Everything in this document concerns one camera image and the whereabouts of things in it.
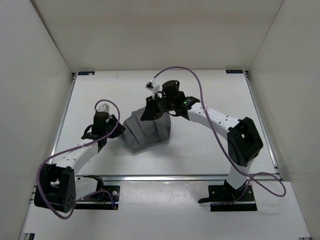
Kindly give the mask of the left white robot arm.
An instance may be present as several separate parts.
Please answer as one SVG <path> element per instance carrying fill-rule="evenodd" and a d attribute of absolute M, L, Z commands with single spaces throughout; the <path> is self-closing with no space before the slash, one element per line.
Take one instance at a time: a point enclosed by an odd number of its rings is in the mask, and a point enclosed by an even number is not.
<path fill-rule="evenodd" d="M 60 160 L 52 164 L 45 163 L 38 170 L 34 205 L 68 213 L 82 198 L 99 199 L 105 195 L 103 179 L 100 176 L 78 177 L 77 174 L 100 152 L 108 139 L 122 135 L 125 130 L 115 115 L 97 111 L 93 123 L 84 130 L 77 146 L 65 151 Z"/>

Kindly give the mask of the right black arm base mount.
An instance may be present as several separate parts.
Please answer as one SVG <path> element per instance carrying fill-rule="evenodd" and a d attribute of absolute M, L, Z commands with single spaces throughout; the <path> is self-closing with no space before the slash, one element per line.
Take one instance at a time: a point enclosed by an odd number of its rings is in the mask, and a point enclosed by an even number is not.
<path fill-rule="evenodd" d="M 197 201 L 210 205 L 211 212 L 256 212 L 258 210 L 251 185 L 245 182 L 239 189 L 233 189 L 226 181 L 222 185 L 209 185 L 208 197 Z"/>

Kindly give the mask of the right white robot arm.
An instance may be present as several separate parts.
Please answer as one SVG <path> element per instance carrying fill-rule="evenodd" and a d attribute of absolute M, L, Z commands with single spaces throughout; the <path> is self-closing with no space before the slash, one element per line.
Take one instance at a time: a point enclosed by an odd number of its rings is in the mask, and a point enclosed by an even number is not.
<path fill-rule="evenodd" d="M 174 116 L 201 124 L 222 136 L 227 141 L 227 155 L 231 160 L 224 195 L 236 200 L 242 195 L 252 162 L 263 147 L 255 123 L 249 117 L 238 119 L 209 108 L 198 98 L 185 96 L 179 87 L 177 80 L 163 85 L 148 82 L 146 88 L 152 95 L 146 98 L 141 121 L 158 120 L 165 113 L 174 112 Z"/>

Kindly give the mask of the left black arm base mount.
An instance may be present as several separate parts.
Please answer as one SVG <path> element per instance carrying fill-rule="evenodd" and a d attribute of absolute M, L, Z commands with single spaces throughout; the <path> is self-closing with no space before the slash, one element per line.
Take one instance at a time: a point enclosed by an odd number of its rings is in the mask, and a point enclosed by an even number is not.
<path fill-rule="evenodd" d="M 108 185 L 96 175 L 75 178 L 76 210 L 110 210 L 119 208 L 119 185 Z"/>

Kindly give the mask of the grey pleated skirt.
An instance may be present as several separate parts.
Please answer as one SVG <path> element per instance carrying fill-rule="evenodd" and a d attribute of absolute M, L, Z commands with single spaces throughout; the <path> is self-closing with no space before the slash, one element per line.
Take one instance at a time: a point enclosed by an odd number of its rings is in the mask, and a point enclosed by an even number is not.
<path fill-rule="evenodd" d="M 121 135 L 126 146 L 132 151 L 140 151 L 157 143 L 168 141 L 171 137 L 171 116 L 164 113 L 159 119 L 142 121 L 145 108 L 131 112 L 124 120 L 124 133 Z"/>

